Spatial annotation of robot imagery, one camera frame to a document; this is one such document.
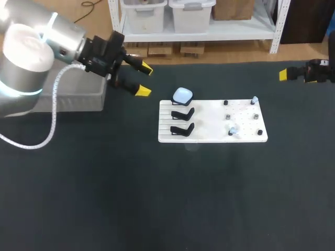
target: white pegboard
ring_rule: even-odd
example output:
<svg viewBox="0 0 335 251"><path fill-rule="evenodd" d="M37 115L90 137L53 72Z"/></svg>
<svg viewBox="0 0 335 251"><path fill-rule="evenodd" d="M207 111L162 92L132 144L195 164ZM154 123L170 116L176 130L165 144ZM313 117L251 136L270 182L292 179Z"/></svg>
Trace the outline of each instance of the white pegboard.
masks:
<svg viewBox="0 0 335 251"><path fill-rule="evenodd" d="M159 110L158 140L161 143L247 143L266 142L267 132L262 116L260 103L250 104L251 99L228 100L192 100L189 106L172 105L170 100L162 100ZM195 112L190 121L174 120L171 111ZM172 135L171 126L187 129L194 123L195 128L189 137ZM235 127L237 134L229 136L230 128Z"/></svg>

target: wooden floor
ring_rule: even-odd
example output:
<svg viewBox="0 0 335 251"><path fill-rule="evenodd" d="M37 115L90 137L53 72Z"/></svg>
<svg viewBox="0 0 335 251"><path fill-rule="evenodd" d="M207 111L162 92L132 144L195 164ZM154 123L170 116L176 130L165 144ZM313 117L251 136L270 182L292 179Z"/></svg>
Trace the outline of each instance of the wooden floor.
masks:
<svg viewBox="0 0 335 251"><path fill-rule="evenodd" d="M90 7L82 7L82 0L36 0L48 8L75 21ZM79 25L87 29L87 36L94 35L107 39L112 31L108 1L103 0L94 11ZM183 58L180 55L172 59L147 59L149 64L189 64L189 63L240 63L255 61L289 61L327 59L327 39L321 44L281 45L278 54L269 54L270 41L224 41L206 43L205 54L200 59Z"/></svg>

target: black tabletop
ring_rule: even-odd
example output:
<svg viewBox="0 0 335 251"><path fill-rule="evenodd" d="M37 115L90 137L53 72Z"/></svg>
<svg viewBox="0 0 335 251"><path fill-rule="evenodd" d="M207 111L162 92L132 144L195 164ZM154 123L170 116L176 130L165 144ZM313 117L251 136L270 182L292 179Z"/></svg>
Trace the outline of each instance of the black tabletop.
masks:
<svg viewBox="0 0 335 251"><path fill-rule="evenodd" d="M36 151L0 142L0 250L333 250L335 86L280 83L297 63L124 67L150 98L108 89L103 112L59 114ZM258 96L267 143L158 142L159 101ZM49 113L0 120L25 144Z"/></svg>

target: black clip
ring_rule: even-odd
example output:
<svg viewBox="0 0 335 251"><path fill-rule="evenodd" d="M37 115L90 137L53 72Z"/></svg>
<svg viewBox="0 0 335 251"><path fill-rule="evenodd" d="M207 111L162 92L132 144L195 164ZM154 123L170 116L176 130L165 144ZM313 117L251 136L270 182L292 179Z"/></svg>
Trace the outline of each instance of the black clip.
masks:
<svg viewBox="0 0 335 251"><path fill-rule="evenodd" d="M190 134L193 132L193 129L194 129L194 123L190 124L188 129L182 129L179 127L170 127L172 135L181 135L184 137L190 136Z"/></svg>
<svg viewBox="0 0 335 251"><path fill-rule="evenodd" d="M189 110L188 114L183 114L183 113L178 112L178 111L171 111L172 119L181 119L181 120L185 120L185 121L190 120L191 117L193 116L193 114L194 114L194 108Z"/></svg>

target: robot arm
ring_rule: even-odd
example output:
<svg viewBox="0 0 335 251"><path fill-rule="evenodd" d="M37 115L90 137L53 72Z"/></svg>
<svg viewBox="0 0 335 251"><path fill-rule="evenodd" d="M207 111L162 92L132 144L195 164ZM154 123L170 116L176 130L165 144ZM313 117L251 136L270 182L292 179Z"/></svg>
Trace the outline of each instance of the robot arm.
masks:
<svg viewBox="0 0 335 251"><path fill-rule="evenodd" d="M6 34L0 62L0 117L32 110L54 59L67 64L79 61L87 72L102 77L110 74L112 85L122 61L152 73L142 60L126 54L122 34L91 40L85 29L31 0L0 0L0 33Z"/></svg>

